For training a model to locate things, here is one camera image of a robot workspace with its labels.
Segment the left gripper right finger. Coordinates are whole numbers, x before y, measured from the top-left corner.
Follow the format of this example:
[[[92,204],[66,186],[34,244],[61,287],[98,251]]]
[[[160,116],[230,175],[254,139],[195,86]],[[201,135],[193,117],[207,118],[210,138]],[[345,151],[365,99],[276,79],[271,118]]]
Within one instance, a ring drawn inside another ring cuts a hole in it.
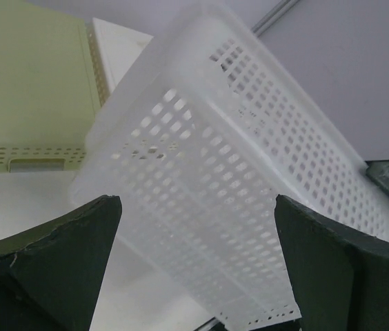
[[[303,330],[389,330],[389,242],[286,195],[275,223]]]

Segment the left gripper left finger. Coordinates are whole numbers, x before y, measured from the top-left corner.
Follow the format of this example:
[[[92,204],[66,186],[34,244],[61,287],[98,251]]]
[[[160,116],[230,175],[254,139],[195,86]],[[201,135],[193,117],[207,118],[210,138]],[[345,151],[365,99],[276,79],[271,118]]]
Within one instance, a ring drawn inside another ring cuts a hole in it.
[[[0,240],[0,330],[89,330],[122,215],[103,195]]]

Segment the large white plastic container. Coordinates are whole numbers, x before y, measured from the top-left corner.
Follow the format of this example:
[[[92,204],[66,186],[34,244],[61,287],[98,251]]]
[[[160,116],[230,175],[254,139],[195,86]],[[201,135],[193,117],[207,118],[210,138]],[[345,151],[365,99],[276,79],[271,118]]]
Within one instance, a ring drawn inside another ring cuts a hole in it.
[[[197,1],[155,36],[97,113],[69,188],[122,203],[119,238],[229,330],[298,319],[278,194],[389,241],[366,164],[224,5]]]

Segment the green plastic basket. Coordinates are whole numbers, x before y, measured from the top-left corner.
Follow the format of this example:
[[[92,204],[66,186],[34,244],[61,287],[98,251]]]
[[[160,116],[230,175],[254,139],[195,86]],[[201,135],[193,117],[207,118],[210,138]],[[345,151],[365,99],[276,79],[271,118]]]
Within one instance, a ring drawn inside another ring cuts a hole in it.
[[[85,21],[0,1],[0,172],[78,169],[100,107]]]

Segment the small white plastic basket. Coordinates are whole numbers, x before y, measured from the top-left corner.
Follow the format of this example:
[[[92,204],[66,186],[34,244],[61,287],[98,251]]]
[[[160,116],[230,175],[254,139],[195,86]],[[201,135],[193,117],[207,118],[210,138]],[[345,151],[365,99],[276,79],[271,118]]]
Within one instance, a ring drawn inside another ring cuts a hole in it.
[[[93,18],[88,36],[95,77],[106,100],[136,61],[152,36],[124,26]]]

